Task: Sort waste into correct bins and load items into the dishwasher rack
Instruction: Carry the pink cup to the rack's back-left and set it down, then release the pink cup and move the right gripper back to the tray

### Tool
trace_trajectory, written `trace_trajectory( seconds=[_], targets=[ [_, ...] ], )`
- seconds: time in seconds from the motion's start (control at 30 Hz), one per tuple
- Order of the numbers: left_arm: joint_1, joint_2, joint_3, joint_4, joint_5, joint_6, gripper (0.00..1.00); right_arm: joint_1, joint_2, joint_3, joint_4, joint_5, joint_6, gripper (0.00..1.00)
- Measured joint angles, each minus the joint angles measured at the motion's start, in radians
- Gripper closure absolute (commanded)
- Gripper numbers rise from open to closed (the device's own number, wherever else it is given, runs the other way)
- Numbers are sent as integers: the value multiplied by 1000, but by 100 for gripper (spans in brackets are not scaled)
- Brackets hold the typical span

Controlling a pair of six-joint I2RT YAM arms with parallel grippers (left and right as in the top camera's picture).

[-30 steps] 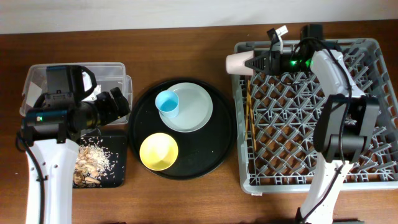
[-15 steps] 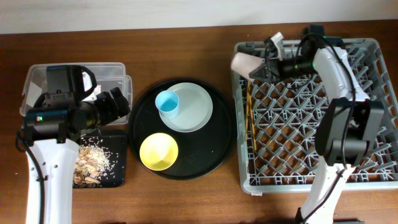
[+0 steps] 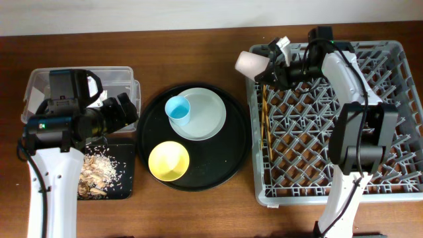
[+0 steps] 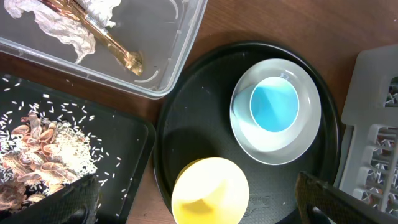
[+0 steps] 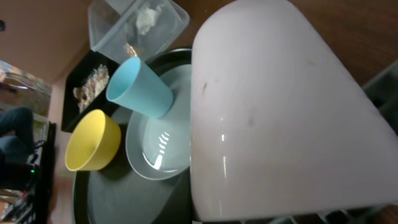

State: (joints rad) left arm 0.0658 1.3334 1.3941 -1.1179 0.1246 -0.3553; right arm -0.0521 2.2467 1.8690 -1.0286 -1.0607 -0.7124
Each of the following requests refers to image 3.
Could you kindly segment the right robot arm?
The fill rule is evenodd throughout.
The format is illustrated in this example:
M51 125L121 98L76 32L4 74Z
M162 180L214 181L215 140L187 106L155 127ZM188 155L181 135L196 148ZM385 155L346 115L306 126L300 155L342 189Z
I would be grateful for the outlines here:
M303 57L294 61L288 38L275 38L261 53L248 52L251 81L294 91L300 83L326 79L340 103L328 141L334 177L327 204L315 222L314 237L352 237L364 189L386 161L398 118L395 105L383 102L368 85L350 42L336 41L332 28L308 33Z

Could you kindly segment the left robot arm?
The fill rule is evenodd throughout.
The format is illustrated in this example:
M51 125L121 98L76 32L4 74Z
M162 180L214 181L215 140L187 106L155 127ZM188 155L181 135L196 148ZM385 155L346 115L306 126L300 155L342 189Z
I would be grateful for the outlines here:
M40 103L17 142L17 157L28 164L31 189L28 237L75 237L77 191L83 148L139 118L127 93L92 107L103 92L88 69L55 69L50 96Z

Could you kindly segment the wooden chopstick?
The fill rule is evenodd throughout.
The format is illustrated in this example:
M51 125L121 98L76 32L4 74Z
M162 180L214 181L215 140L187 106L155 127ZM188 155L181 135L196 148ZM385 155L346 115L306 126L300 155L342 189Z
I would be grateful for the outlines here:
M268 117L268 106L266 102L265 96L263 96L263 111L264 111L264 120L266 124L266 138L267 138L267 145L268 145L268 154L269 154L269 160L273 161L273 155L272 155L272 142L271 142L271 134L270 134L270 120Z
M262 85L262 112L261 112L261 122L260 122L260 149L263 148L264 145L264 129L265 129L265 92L266 92L266 85Z

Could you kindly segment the pink plastic cup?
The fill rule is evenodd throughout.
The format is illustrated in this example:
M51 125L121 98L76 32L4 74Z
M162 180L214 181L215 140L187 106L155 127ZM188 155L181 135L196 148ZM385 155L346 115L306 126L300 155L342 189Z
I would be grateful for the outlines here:
M270 63L270 58L251 52L242 51L235 63L235 69L251 81L263 73Z

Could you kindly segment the yellow bowl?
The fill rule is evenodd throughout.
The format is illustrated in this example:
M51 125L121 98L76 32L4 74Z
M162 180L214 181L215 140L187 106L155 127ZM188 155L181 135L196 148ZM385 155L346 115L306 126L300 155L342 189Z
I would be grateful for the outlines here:
M189 168L190 156L187 149L175 141L156 145L148 158L151 174L161 181L171 182L181 178Z

